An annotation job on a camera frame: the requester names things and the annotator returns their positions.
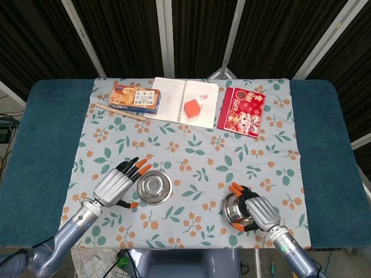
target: red book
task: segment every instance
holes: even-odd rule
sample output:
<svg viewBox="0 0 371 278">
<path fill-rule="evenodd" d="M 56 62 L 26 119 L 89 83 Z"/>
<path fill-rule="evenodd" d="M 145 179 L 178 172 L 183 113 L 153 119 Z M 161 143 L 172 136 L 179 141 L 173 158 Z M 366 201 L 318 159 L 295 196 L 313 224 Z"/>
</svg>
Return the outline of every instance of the red book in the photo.
<svg viewBox="0 0 371 278">
<path fill-rule="evenodd" d="M 227 88 L 217 128 L 257 138 L 263 117 L 265 95 Z"/>
</svg>

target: notebook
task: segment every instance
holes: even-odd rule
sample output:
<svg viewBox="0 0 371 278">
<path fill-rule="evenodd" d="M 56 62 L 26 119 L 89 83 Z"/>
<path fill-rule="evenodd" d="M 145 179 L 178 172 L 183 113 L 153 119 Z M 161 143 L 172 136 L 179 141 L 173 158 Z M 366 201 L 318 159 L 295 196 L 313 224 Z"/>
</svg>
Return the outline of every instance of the notebook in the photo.
<svg viewBox="0 0 371 278">
<path fill-rule="evenodd" d="M 156 115 L 146 113 L 145 117 L 213 128 L 219 92 L 216 84 L 156 77 L 152 88 L 160 90 L 161 102 Z M 184 104 L 191 100 L 196 100 L 201 110 L 197 116 L 188 118 L 184 112 Z"/>
<path fill-rule="evenodd" d="M 221 106 L 218 129 L 257 138 L 263 117 L 265 95 L 239 88 L 227 88 Z"/>
</svg>

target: metal bowl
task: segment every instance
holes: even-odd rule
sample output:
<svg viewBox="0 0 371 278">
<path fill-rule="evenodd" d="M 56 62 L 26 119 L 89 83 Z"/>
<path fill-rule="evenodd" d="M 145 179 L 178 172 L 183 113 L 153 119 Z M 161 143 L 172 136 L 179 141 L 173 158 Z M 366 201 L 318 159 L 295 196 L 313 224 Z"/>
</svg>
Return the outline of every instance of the metal bowl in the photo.
<svg viewBox="0 0 371 278">
<path fill-rule="evenodd" d="M 138 180 L 137 191 L 144 203 L 156 206 L 166 201 L 172 194 L 172 181 L 163 172 L 147 171 Z"/>
<path fill-rule="evenodd" d="M 247 211 L 238 207 L 238 201 L 233 193 L 228 194 L 223 200 L 223 215 L 229 224 L 239 223 L 242 226 L 252 224 L 253 218 Z"/>
</svg>

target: orange block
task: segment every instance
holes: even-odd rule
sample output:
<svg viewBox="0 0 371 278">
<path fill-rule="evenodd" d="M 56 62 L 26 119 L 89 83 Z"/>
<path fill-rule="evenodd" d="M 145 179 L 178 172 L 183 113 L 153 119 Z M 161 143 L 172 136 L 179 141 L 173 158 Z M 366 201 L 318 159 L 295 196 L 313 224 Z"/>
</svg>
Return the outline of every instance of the orange block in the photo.
<svg viewBox="0 0 371 278">
<path fill-rule="evenodd" d="M 184 112 L 188 118 L 197 116 L 201 111 L 201 107 L 198 105 L 196 100 L 190 100 L 184 104 Z"/>
</svg>

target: metal pole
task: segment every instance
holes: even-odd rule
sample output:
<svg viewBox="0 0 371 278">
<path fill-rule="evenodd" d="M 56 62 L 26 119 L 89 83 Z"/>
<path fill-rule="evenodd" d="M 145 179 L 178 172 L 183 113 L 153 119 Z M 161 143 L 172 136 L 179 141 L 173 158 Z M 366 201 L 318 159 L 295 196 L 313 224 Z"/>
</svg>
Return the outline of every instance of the metal pole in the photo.
<svg viewBox="0 0 371 278">
<path fill-rule="evenodd" d="M 361 137 L 360 139 L 357 139 L 351 143 L 352 149 L 358 149 L 368 143 L 371 142 L 371 133 L 366 134 L 365 136 Z"/>
<path fill-rule="evenodd" d="M 255 248 L 255 269 L 256 269 L 256 278 L 261 278 L 259 248 Z"/>
<path fill-rule="evenodd" d="M 232 55 L 234 41 L 236 40 L 236 35 L 239 27 L 239 22 L 241 20 L 243 7 L 245 6 L 245 0 L 238 0 L 236 4 L 236 9 L 234 12 L 233 22 L 231 25 L 230 35 L 228 37 L 227 46 L 225 47 L 223 63 L 221 65 L 220 73 L 225 74 L 227 65 L 230 62 Z"/>
<path fill-rule="evenodd" d="M 99 77 L 107 77 L 106 73 L 103 70 L 102 65 L 98 59 L 97 53 L 95 52 L 93 45 L 88 37 L 88 33 L 81 22 L 79 14 L 76 11 L 76 8 L 72 2 L 72 0 L 61 0 L 68 16 L 70 17 L 72 24 L 74 25 L 77 34 L 80 37 L 82 44 L 84 45 L 86 52 L 88 53 Z"/>
<path fill-rule="evenodd" d="M 305 79 L 336 42 L 368 0 L 348 1 L 303 62 L 293 79 Z"/>
<path fill-rule="evenodd" d="M 22 100 L 15 92 L 13 92 L 7 85 L 0 81 L 0 91 L 6 93 L 9 97 L 15 100 L 23 108 L 26 107 L 26 103 Z"/>
<path fill-rule="evenodd" d="M 172 2 L 171 0 L 156 0 L 156 8 L 163 75 L 167 78 L 175 78 Z"/>
</svg>

